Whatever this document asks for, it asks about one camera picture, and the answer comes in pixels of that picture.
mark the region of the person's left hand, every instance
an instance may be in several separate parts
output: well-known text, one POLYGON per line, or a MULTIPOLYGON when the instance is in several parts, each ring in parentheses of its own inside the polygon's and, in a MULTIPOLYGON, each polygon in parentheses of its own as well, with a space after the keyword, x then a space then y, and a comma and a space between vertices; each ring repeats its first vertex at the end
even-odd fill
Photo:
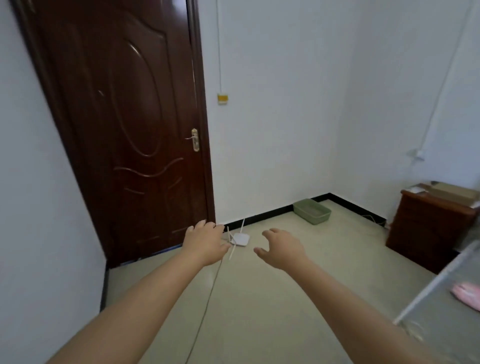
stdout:
POLYGON ((198 260, 205 267, 218 262, 227 253, 230 244, 222 243, 224 226, 214 222, 199 221, 185 233, 181 253, 198 260))

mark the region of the dark brown wooden door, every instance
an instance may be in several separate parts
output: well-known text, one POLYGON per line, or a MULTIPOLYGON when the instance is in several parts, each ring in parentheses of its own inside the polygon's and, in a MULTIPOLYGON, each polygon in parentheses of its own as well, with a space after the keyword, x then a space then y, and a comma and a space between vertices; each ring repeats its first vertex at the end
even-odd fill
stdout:
POLYGON ((185 0, 34 2, 113 264, 181 243, 207 218, 185 0))

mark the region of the cardboard box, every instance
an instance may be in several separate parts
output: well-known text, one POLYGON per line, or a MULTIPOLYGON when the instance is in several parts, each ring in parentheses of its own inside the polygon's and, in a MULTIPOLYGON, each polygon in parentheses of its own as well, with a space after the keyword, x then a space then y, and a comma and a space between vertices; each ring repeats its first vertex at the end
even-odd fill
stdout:
POLYGON ((480 199, 480 192, 455 186, 453 184, 439 182, 430 187, 431 195, 445 200, 457 202, 464 206, 472 206, 480 199))

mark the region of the door handle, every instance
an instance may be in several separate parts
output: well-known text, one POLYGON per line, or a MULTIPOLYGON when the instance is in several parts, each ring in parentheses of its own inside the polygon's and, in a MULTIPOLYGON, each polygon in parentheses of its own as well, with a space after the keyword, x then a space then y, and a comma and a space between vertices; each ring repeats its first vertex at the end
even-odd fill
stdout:
POLYGON ((198 130, 192 129, 192 136, 190 138, 185 138, 186 140, 192 140, 193 151, 198 152, 200 150, 200 141, 198 140, 198 130))

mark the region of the hand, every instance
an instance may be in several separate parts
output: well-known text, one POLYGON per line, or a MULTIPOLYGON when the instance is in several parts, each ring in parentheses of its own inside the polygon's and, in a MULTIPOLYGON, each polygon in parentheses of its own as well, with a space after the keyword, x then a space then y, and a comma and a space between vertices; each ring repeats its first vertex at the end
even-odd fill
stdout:
POLYGON ((214 222, 199 221, 185 233, 181 254, 200 262, 205 267, 218 262, 228 251, 230 244, 222 244, 224 226, 214 222))
POLYGON ((287 271, 295 264, 308 260, 300 240, 288 231, 271 228, 262 235, 267 238, 270 250, 254 248, 253 251, 272 267, 287 271))

